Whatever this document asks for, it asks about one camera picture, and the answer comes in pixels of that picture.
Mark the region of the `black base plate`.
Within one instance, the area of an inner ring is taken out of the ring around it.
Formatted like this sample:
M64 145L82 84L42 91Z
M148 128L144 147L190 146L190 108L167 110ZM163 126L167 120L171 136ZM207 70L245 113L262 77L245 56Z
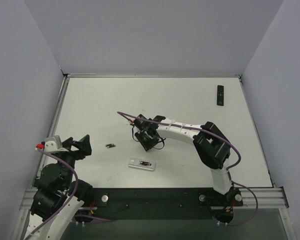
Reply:
M206 220L214 211L232 214L243 206L239 189L222 195L204 188L93 188L75 214L79 222L118 220Z

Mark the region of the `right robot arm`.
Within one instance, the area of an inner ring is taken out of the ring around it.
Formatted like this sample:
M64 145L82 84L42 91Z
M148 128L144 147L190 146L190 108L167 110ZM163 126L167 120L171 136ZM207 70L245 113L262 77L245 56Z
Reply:
M232 183L226 160L230 156L230 146L214 123L208 121L203 125L193 125L159 115L147 119L140 114L132 121L132 126L137 128L134 137L145 151L164 143L166 139L194 146L201 162L211 170L213 190L222 195L229 192Z

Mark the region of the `orange black AAA battery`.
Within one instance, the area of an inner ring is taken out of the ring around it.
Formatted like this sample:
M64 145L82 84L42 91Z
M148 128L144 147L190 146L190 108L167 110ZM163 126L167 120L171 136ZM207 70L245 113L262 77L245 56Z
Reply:
M116 145L114 143L109 143L105 145L106 148L114 148Z

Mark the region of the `black remote control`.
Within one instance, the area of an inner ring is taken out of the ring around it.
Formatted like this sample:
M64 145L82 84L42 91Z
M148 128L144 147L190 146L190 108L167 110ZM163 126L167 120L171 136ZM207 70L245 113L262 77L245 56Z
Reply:
M217 86L217 94L216 94L216 104L218 106L224 106L224 94L225 88L223 85Z

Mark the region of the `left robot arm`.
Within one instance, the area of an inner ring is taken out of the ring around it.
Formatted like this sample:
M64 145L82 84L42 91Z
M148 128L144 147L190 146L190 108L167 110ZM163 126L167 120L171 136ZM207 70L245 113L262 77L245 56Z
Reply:
M93 202L93 187L80 180L75 171L76 161L92 154L90 136L61 141L54 135L35 149L56 162L44 166L34 181L36 193L30 213L41 222L28 224L25 239L59 240L79 208Z

